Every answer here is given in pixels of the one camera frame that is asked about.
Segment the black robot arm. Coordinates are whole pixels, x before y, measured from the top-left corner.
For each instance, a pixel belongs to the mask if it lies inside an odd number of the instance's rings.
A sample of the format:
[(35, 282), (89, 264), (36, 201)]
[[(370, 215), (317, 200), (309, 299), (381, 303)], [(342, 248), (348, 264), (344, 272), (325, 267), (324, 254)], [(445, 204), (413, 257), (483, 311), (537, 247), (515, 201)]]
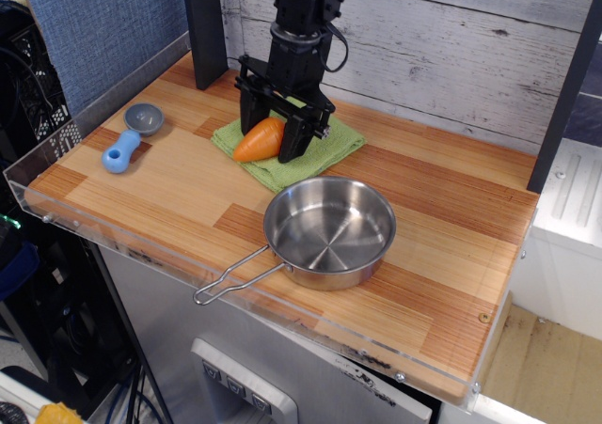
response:
[(314, 137), (330, 132), (329, 118), (335, 105), (320, 86), (326, 72), (340, 71), (327, 65), (332, 39), (344, 46), (346, 38), (333, 24), (344, 0), (275, 0), (269, 57), (261, 61), (249, 55), (239, 58), (236, 87), (241, 92), (241, 130), (248, 134), (272, 111), (285, 117), (278, 160), (285, 164), (305, 154)]

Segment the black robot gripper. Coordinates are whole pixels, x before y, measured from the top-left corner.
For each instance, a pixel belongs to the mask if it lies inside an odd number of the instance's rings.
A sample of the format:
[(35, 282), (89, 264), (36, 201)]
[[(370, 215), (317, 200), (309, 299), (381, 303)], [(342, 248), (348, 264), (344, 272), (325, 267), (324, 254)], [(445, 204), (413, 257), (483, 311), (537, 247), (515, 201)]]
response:
[(287, 117), (293, 110), (286, 98), (300, 101), (302, 118), (287, 118), (278, 161), (286, 164), (303, 156), (313, 136), (329, 135), (328, 120), (335, 107), (320, 90), (333, 34), (326, 26), (311, 35), (295, 35), (280, 26), (270, 28), (272, 36), (266, 61), (241, 55), (236, 87), (241, 91), (241, 132), (247, 135), (270, 112)]

